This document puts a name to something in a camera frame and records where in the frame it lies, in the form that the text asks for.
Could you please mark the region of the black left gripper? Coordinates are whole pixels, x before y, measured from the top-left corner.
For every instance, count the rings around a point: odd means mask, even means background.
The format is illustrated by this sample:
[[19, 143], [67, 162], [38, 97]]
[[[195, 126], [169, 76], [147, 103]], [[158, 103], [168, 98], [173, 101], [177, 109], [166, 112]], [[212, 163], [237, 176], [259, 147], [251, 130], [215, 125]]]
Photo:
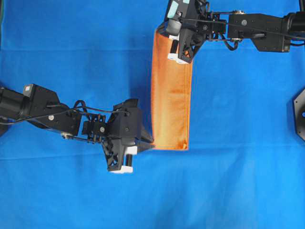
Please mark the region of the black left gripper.
[[141, 121], [138, 99], [128, 99], [113, 107], [102, 144], [109, 172], [132, 173], [132, 156], [155, 148], [150, 143], [154, 142], [154, 138]]

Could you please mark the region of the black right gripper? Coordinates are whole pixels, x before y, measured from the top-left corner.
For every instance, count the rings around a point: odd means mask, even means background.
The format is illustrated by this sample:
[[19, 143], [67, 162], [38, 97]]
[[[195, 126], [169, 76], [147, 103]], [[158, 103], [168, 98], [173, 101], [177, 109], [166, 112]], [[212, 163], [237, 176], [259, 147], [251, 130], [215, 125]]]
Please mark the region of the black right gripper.
[[191, 63], [194, 55], [198, 52], [204, 43], [204, 38], [198, 32], [198, 22], [207, 12], [206, 0], [195, 0], [196, 9], [199, 13], [197, 19], [182, 19], [182, 27], [177, 36], [172, 36], [166, 32], [166, 23], [164, 21], [164, 36], [172, 41], [170, 53], [167, 58], [176, 61], [178, 64]]

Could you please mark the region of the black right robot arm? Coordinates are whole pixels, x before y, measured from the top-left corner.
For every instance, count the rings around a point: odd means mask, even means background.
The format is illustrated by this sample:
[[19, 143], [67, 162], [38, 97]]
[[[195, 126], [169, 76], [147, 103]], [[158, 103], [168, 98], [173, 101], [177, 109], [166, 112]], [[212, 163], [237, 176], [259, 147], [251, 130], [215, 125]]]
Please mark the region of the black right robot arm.
[[206, 0], [170, 0], [157, 32], [172, 40], [168, 59], [189, 64], [205, 42], [224, 42], [235, 51], [250, 39], [260, 52], [289, 52], [305, 44], [305, 2], [283, 17], [242, 10], [212, 11]]

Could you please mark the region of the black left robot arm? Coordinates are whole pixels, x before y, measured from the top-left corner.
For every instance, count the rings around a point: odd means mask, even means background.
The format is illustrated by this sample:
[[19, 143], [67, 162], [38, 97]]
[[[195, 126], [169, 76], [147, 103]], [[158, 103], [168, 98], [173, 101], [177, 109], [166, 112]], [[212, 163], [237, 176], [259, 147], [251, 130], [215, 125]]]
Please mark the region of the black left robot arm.
[[63, 139], [100, 144], [107, 170], [132, 173], [132, 158], [152, 149], [154, 139], [142, 123], [138, 99], [128, 99], [112, 110], [91, 108], [83, 100], [68, 107], [57, 94], [36, 84], [18, 93], [0, 89], [0, 133], [10, 125], [28, 122], [37, 128], [59, 133]]

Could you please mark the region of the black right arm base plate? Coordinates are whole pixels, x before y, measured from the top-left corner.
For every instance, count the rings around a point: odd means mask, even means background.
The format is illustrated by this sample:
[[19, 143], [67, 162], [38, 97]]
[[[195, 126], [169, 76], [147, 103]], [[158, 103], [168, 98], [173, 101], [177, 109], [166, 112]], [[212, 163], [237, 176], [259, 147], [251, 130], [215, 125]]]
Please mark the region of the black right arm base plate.
[[305, 88], [299, 89], [286, 104], [287, 127], [297, 143], [305, 144]]

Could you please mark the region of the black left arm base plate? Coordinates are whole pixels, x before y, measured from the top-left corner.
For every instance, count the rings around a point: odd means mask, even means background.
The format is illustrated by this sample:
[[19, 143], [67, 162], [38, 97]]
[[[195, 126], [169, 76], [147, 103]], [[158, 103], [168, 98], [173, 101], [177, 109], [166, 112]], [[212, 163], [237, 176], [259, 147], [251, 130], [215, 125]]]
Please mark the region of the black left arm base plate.
[[[4, 84], [0, 83], [0, 100], [2, 101], [2, 94], [4, 90]], [[3, 136], [9, 129], [8, 125], [6, 124], [8, 122], [8, 118], [5, 114], [4, 109], [0, 108], [0, 136]]]

